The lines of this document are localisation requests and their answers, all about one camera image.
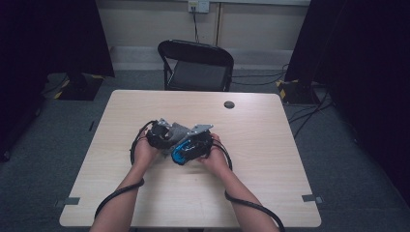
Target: forearm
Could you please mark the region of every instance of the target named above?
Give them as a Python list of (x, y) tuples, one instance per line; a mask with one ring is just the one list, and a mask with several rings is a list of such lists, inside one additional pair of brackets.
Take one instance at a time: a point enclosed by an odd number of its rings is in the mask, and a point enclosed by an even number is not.
[[(224, 169), (218, 176), (232, 197), (262, 205), (231, 170)], [(237, 203), (232, 203), (232, 208), (243, 231), (278, 231), (274, 221), (265, 213)]]
[[(141, 181), (146, 168), (134, 165), (117, 189)], [(90, 231), (129, 231), (138, 188), (124, 192), (106, 203)]]

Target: black chair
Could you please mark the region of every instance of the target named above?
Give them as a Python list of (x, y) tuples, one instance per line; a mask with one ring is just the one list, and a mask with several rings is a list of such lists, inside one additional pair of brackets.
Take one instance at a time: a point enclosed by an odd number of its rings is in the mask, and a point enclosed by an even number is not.
[[(203, 43), (169, 40), (160, 43), (158, 52), (163, 60), (165, 90), (229, 91), (234, 61), (226, 50)], [(177, 61), (174, 70), (167, 59)]]

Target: power outlet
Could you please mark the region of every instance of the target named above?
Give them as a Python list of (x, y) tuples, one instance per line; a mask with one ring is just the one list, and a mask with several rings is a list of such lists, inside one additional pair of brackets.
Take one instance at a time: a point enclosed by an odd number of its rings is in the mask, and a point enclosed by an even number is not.
[(198, 1), (188, 1), (188, 12), (193, 12), (193, 9), (195, 9), (196, 13), (199, 13)]
[(209, 1), (188, 1), (188, 12), (192, 12), (192, 9), (196, 13), (208, 13)]

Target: wooden tabletop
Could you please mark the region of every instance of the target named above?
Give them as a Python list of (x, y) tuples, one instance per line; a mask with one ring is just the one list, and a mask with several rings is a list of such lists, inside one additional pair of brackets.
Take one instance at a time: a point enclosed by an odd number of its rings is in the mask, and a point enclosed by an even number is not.
[[(227, 101), (235, 107), (224, 107)], [(192, 128), (212, 124), (239, 179), (285, 227), (316, 227), (321, 218), (286, 120), (274, 94), (177, 91), (114, 91), (73, 185), (78, 205), (64, 208), (63, 226), (91, 226), (99, 204), (131, 168), (130, 147), (138, 130), (164, 118)], [(132, 226), (239, 227), (221, 182), (202, 164), (184, 166), (158, 157), (139, 189)]]

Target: person's right hand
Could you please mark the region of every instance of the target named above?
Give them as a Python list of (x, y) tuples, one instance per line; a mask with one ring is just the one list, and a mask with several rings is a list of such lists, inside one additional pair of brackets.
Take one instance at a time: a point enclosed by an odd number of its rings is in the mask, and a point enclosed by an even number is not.
[[(214, 133), (211, 133), (211, 136), (217, 140), (214, 141), (214, 144), (220, 145), (220, 137)], [(208, 158), (197, 158), (196, 160), (204, 164), (211, 173), (217, 175), (218, 177), (220, 177), (221, 173), (226, 171), (226, 169), (229, 170), (225, 154), (217, 146), (212, 146), (211, 154)]]

